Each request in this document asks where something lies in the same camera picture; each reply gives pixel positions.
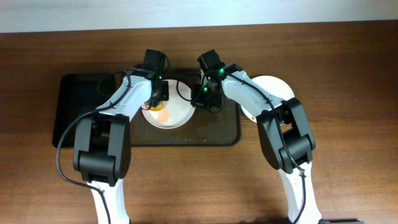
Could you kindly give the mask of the white plate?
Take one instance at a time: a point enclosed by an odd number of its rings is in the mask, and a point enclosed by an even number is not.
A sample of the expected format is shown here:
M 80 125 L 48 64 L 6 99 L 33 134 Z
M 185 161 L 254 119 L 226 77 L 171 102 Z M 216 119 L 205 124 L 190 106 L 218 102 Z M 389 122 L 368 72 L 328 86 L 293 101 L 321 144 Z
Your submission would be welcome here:
M 168 79 L 167 81 L 169 100 L 162 102 L 163 107 L 160 110 L 143 110 L 142 114 L 151 125 L 157 128 L 174 129 L 188 122 L 193 116 L 195 108 L 190 102 L 182 99 L 177 92 L 178 90 L 184 98 L 190 99 L 191 89 L 186 84 L 179 82 L 177 86 L 176 80 Z
M 295 97 L 291 87 L 280 78 L 269 75 L 260 75 L 251 80 L 270 94 L 286 101 Z

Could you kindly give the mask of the white plate top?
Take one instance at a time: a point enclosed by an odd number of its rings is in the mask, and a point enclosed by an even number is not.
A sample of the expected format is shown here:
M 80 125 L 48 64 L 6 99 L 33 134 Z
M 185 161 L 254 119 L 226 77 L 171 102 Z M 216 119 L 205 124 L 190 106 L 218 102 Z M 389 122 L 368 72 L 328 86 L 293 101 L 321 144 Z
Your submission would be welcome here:
M 193 116 L 195 108 L 190 102 L 182 99 L 177 92 L 178 90 L 184 98 L 190 99 L 191 89 L 186 84 L 179 82 L 177 86 L 176 80 L 168 79 L 167 81 L 169 100 L 162 102 L 163 107 L 160 110 L 143 110 L 142 114 L 151 125 L 157 128 L 174 129 L 188 122 Z

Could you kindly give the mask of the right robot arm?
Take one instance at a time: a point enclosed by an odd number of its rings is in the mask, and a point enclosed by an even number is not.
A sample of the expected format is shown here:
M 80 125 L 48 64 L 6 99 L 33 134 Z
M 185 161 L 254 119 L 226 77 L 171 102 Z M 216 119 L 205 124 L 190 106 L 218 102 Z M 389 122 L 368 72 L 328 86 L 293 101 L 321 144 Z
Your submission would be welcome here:
M 215 50 L 198 59 L 201 81 L 191 96 L 192 106 L 222 109 L 222 97 L 233 100 L 255 117 L 262 153 L 282 179 L 291 223 L 321 223 L 311 169 L 316 142 L 303 104 L 285 100 L 255 83 L 236 63 L 226 65 Z

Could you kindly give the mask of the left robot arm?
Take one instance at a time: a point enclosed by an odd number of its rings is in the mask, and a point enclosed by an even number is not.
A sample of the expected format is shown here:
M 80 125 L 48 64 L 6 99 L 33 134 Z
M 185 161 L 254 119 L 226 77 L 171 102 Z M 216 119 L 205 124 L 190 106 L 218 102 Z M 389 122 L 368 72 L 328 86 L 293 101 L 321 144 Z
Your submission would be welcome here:
M 144 61 L 122 72 L 119 88 L 76 123 L 73 167 L 94 197 L 99 223 L 130 223 L 123 182 L 131 163 L 130 123 L 144 103 L 168 100 L 162 75 L 170 60 L 148 49 Z

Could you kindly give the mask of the green and yellow sponge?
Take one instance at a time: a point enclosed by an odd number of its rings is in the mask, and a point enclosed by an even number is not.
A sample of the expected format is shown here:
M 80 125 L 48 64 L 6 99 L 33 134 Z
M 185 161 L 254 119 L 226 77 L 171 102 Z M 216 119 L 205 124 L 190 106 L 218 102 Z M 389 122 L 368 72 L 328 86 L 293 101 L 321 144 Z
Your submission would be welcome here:
M 150 101 L 146 103 L 146 110 L 150 111 L 160 111 L 164 108 L 162 101 Z

